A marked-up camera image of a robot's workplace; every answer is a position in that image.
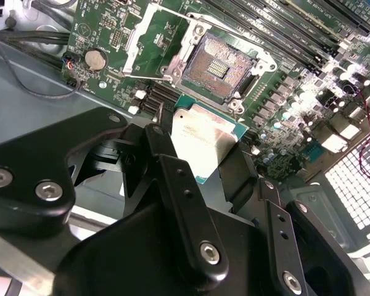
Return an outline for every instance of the screw hole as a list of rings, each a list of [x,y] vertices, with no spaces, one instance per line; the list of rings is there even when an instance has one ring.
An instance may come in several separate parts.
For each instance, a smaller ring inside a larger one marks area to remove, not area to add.
[[[186,190],[184,191],[184,195],[185,195],[188,199],[191,199],[191,198],[193,197],[193,193],[192,193],[192,191],[190,191],[190,190],[188,190],[188,189],[186,189]]]
[[[118,116],[114,115],[114,114],[111,114],[109,116],[109,119],[113,122],[120,122],[121,121],[121,118],[119,118]]]
[[[181,177],[185,177],[186,176],[185,172],[182,169],[180,169],[180,168],[177,170],[177,174],[179,174]]]
[[[284,231],[280,231],[279,233],[280,233],[280,235],[282,236],[283,239],[286,239],[286,240],[289,239],[289,236]]]
[[[280,216],[280,215],[277,215],[278,219],[281,221],[281,222],[285,222],[285,218]]]

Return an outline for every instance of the black bracket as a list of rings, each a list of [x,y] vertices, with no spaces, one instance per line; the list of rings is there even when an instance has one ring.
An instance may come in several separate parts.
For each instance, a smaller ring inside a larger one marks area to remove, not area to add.
[[[119,137],[126,126],[121,115],[97,108],[0,144],[0,230],[58,233],[75,202],[69,167],[83,163],[93,145]]]
[[[307,282],[316,294],[370,296],[370,282],[318,217],[298,201],[286,210],[294,221]]]

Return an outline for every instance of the black cable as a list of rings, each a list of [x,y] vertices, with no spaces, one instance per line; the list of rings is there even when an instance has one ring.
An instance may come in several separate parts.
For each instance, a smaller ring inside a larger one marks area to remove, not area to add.
[[[7,292],[4,296],[19,296],[22,289],[22,283],[16,279],[11,279]]]
[[[82,81],[78,78],[77,74],[74,72],[74,70],[70,69],[70,73],[71,75],[76,79],[76,87],[74,90],[66,93],[66,94],[56,94],[56,95],[48,95],[48,94],[41,94],[39,92],[36,92],[36,91],[32,91],[30,89],[28,89],[25,85],[23,85],[23,83],[20,81],[20,79],[18,78],[14,68],[12,68],[12,65],[11,65],[11,62],[6,54],[6,52],[4,51],[4,49],[1,47],[1,44],[0,44],[0,55],[2,57],[2,59],[4,60],[4,62],[7,64],[8,66],[8,69],[10,70],[11,74],[14,76],[16,82],[19,84],[20,88],[25,91],[26,93],[28,94],[31,94],[33,96],[36,96],[36,97],[42,97],[42,98],[45,98],[45,99],[54,99],[54,100],[57,100],[57,99],[65,99],[66,97],[70,97],[72,96],[73,94],[75,94],[77,91],[79,91],[82,87]]]
[[[0,36],[0,41],[2,40],[16,40],[23,42],[35,42],[35,43],[44,43],[44,44],[57,44],[57,45],[67,45],[68,39],[59,39],[59,38],[44,38],[44,37],[19,37],[19,38],[3,38]]]
[[[69,2],[66,2],[63,4],[56,4],[56,3],[50,2],[49,0],[40,0],[40,1],[41,3],[44,3],[45,5],[47,5],[48,7],[55,8],[55,9],[67,8],[67,7],[74,5],[77,2],[77,0],[69,0]]]
[[[72,30],[72,23],[67,20],[65,17],[61,16],[57,12],[53,11],[50,7],[47,5],[39,2],[39,1],[33,1],[31,3],[32,8],[42,12],[43,14],[48,15],[51,19],[53,19],[55,22],[57,22],[60,26],[65,28],[68,31]]]
[[[62,38],[69,39],[69,33],[54,31],[0,31],[0,37],[3,38],[23,38],[23,37],[45,37],[45,38]]]
[[[29,56],[41,60],[44,63],[47,63],[49,66],[54,67],[58,71],[62,70],[63,66],[62,60],[54,55],[50,55],[47,52],[40,51],[34,46],[30,46],[28,44],[21,43],[15,40],[3,40],[2,42],[6,43],[7,45],[15,48],[20,52],[23,52],[24,54],[27,54]]]

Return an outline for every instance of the cable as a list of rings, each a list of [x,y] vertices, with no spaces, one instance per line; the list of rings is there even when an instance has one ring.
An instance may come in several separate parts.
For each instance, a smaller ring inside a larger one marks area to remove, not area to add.
[[[9,30],[0,31],[0,38],[26,38],[26,37],[69,39],[70,34],[54,31],[9,31]]]
[[[74,90],[66,93],[66,94],[57,94],[57,95],[48,95],[48,94],[41,94],[39,92],[36,92],[36,91],[32,91],[30,89],[28,89],[21,81],[20,79],[18,78],[14,68],[12,68],[12,65],[11,65],[11,62],[6,54],[6,52],[4,51],[4,49],[1,47],[1,44],[0,44],[0,55],[2,57],[2,59],[4,60],[4,62],[7,64],[8,66],[8,69],[10,70],[11,74],[14,76],[16,82],[19,84],[20,88],[25,91],[26,93],[28,94],[31,94],[33,96],[36,96],[36,97],[42,97],[44,99],[54,99],[54,100],[58,100],[58,99],[64,99],[66,97],[70,97],[72,96],[73,94],[75,94],[77,91],[79,91],[82,87],[82,81],[78,78],[77,74],[75,73],[75,71],[73,69],[69,69],[71,75],[76,79],[76,87]]]
[[[47,63],[48,65],[54,67],[58,71],[62,70],[63,62],[56,56],[50,55],[46,52],[38,50],[34,46],[30,46],[28,44],[21,43],[16,40],[3,40],[2,42],[17,49],[20,52],[23,52],[24,54],[28,54],[29,56],[32,56]]]
[[[40,0],[40,1],[41,3],[47,5],[48,7],[55,8],[55,9],[67,8],[67,7],[74,5],[77,2],[77,0],[69,0],[69,2],[66,2],[63,4],[55,4],[55,3],[50,2],[49,0]]]
[[[23,42],[57,44],[57,45],[67,45],[68,44],[68,39],[45,38],[45,37],[3,38],[0,36],[0,41],[2,40],[16,40],[16,41],[23,41]]]
[[[10,284],[7,288],[7,292],[4,296],[19,296],[22,289],[22,283],[16,279],[11,279]]]
[[[31,3],[32,8],[37,9],[38,11],[42,12],[43,14],[48,15],[51,19],[57,22],[60,26],[65,28],[68,31],[72,30],[72,23],[69,22],[65,17],[58,14],[56,11],[52,10],[49,6],[41,3],[39,1],[33,1]]]
[[[367,114],[367,118],[368,118],[368,123],[369,123],[369,127],[370,127],[370,110],[369,110],[368,102],[364,98],[364,96],[363,96],[363,94],[362,94],[361,91],[358,92],[358,95],[363,100],[364,109],[366,110],[366,114]],[[368,179],[370,179],[370,173],[363,166],[364,151],[366,150],[366,148],[367,148],[368,145],[370,145],[370,135],[369,135],[369,138],[366,140],[366,142],[363,144],[363,146],[362,146],[362,148],[361,148],[361,150],[359,152],[359,167],[360,167],[360,171],[362,172],[362,174],[364,174]]]

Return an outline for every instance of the gray metal panel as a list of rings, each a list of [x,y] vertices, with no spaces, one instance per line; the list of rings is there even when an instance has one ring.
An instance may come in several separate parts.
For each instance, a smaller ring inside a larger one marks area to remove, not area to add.
[[[290,193],[294,200],[299,200],[312,209],[342,248],[350,249],[353,242],[321,186],[291,189]]]

